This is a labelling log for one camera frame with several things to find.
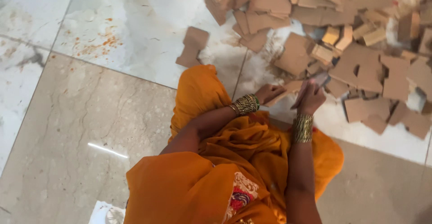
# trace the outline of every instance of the stack of bangles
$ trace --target stack of bangles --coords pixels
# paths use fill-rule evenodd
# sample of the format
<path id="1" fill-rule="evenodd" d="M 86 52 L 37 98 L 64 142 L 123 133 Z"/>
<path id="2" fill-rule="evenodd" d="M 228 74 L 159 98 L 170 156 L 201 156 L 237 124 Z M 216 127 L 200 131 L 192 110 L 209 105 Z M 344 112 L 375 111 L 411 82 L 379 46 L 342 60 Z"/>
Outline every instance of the stack of bangles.
<path id="1" fill-rule="evenodd" d="M 260 102 L 254 94 L 244 95 L 229 105 L 238 116 L 245 116 L 256 112 L 260 108 Z M 314 116 L 297 114 L 293 123 L 293 144 L 312 141 L 312 123 Z"/>

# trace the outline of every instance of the green bangle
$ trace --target green bangle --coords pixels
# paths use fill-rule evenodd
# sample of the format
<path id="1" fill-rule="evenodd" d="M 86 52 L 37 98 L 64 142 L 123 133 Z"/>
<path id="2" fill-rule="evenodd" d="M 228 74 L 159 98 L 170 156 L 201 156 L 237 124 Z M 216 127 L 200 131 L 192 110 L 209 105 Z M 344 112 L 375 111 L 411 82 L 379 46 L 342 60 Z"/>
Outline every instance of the green bangle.
<path id="1" fill-rule="evenodd" d="M 258 109 L 260 109 L 260 101 L 258 100 L 258 98 L 255 96 L 255 94 L 252 94 L 257 102 L 258 105 Z"/>

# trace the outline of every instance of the embroidery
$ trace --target embroidery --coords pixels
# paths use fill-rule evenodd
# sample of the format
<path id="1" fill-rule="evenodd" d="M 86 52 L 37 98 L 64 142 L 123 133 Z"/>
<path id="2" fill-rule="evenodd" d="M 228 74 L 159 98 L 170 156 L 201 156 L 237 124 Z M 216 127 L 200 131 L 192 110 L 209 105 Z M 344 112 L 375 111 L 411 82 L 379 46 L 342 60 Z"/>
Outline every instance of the embroidery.
<path id="1" fill-rule="evenodd" d="M 236 172 L 224 221 L 229 220 L 240 208 L 256 199 L 258 197 L 257 190 L 258 184 L 247 179 L 243 173 Z"/>

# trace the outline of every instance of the beige marble tile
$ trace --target beige marble tile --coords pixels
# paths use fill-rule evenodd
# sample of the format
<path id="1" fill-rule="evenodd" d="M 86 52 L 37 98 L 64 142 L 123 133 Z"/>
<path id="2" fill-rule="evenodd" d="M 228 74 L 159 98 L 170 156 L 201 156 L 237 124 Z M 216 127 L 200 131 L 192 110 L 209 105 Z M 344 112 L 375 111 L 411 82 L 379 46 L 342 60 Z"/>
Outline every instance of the beige marble tile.
<path id="1" fill-rule="evenodd" d="M 336 140 L 343 169 L 318 200 L 323 223 L 428 224 L 432 169 Z"/>
<path id="2" fill-rule="evenodd" d="M 51 54 L 0 178 L 0 223 L 88 223 L 97 200 L 124 208 L 125 173 L 170 137 L 175 92 Z"/>

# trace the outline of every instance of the pile of cardboard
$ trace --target pile of cardboard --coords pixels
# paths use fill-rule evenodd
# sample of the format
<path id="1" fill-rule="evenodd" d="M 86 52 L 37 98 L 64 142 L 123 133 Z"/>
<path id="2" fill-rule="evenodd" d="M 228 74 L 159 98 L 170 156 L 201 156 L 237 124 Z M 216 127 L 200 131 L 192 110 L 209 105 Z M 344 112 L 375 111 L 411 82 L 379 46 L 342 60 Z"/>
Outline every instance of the pile of cardboard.
<path id="1" fill-rule="evenodd" d="M 423 0 L 402 17 L 396 0 L 205 2 L 219 25 L 233 9 L 237 22 L 233 30 L 241 36 L 240 43 L 256 53 L 266 44 L 268 31 L 290 26 L 291 18 L 303 24 L 306 34 L 325 29 L 320 40 L 289 35 L 283 53 L 274 61 L 274 66 L 287 72 L 287 92 L 266 106 L 298 91 L 303 80 L 326 71 L 331 77 L 326 91 L 344 100 L 348 122 L 362 122 L 379 134 L 388 125 L 403 123 L 419 138 L 426 136 L 432 115 L 432 28 L 425 26 L 432 25 L 432 0 Z M 391 48 L 386 43 L 390 18 L 399 21 L 398 41 L 419 44 L 416 52 Z M 185 43 L 186 49 L 197 55 L 200 47 L 186 48 Z M 408 94 L 416 89 L 426 98 L 422 112 L 406 106 Z"/>

